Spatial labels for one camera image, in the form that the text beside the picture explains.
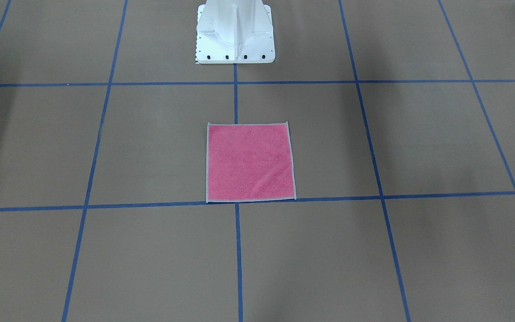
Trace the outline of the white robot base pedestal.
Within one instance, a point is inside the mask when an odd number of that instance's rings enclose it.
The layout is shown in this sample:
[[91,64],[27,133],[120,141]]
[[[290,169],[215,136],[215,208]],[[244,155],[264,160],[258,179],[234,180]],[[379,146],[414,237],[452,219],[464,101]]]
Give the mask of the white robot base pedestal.
[[195,63],[275,61],[272,10],[263,1],[207,0],[197,13]]

